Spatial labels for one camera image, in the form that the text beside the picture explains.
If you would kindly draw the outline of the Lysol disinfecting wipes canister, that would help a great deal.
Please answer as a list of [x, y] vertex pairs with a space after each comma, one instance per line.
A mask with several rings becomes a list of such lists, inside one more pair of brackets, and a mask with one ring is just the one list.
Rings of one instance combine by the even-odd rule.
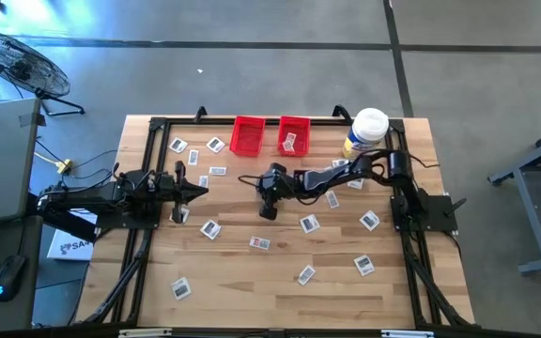
[[356, 114], [343, 145], [343, 155], [353, 159], [362, 152], [372, 150], [389, 129], [389, 117], [376, 108], [364, 108]]

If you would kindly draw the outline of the silver metal bar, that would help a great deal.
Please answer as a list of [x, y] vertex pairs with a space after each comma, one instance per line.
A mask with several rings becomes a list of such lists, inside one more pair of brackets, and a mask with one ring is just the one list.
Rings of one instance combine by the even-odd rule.
[[145, 328], [120, 330], [117, 338], [165, 338], [172, 335], [173, 330], [169, 328]]
[[381, 338], [435, 338], [435, 333], [423, 330], [382, 330]]

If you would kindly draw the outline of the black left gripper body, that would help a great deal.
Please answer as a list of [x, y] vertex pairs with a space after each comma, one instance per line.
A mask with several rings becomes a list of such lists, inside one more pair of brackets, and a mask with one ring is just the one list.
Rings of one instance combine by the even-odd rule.
[[174, 202], [175, 178], [167, 172], [157, 173], [152, 181], [151, 193], [156, 202]]

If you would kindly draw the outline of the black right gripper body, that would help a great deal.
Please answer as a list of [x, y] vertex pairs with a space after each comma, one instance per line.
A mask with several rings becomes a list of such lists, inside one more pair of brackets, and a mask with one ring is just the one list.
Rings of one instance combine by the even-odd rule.
[[274, 174], [274, 194], [277, 200], [302, 198], [299, 182], [282, 172]]

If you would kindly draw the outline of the red plastic mesh basket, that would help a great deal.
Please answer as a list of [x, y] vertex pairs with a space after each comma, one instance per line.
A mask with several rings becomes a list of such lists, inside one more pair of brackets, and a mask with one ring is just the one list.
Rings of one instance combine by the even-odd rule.
[[264, 118], [236, 116], [229, 149], [238, 156], [257, 157], [261, 151], [265, 125]]
[[[311, 120], [305, 117], [281, 116], [278, 131], [278, 151], [282, 156], [303, 157], [308, 154], [310, 142]], [[286, 141], [289, 132], [295, 133], [297, 138], [293, 143], [294, 152], [286, 152], [282, 143]]]

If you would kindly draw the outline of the black floor fan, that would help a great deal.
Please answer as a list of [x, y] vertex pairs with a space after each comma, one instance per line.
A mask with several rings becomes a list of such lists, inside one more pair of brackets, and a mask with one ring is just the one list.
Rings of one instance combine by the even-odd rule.
[[72, 111], [52, 113], [42, 103], [48, 116], [85, 114], [81, 105], [62, 100], [70, 92], [70, 80], [60, 67], [25, 43], [1, 33], [0, 77], [41, 101], [54, 100], [73, 107]]

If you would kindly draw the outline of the white printed cardboard box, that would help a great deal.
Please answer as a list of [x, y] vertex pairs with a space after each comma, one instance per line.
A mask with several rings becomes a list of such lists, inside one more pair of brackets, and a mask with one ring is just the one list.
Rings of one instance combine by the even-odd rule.
[[[86, 209], [72, 208], [70, 214], [96, 224], [98, 216]], [[90, 261], [93, 252], [93, 243], [72, 236], [63, 230], [56, 229], [47, 253], [47, 258], [69, 261]]]

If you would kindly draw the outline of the black computer mouse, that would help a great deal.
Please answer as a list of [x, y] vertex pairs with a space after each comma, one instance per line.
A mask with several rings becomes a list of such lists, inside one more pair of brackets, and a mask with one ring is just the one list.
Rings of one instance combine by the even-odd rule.
[[15, 254], [7, 257], [0, 267], [0, 302], [12, 300], [19, 292], [26, 258]]

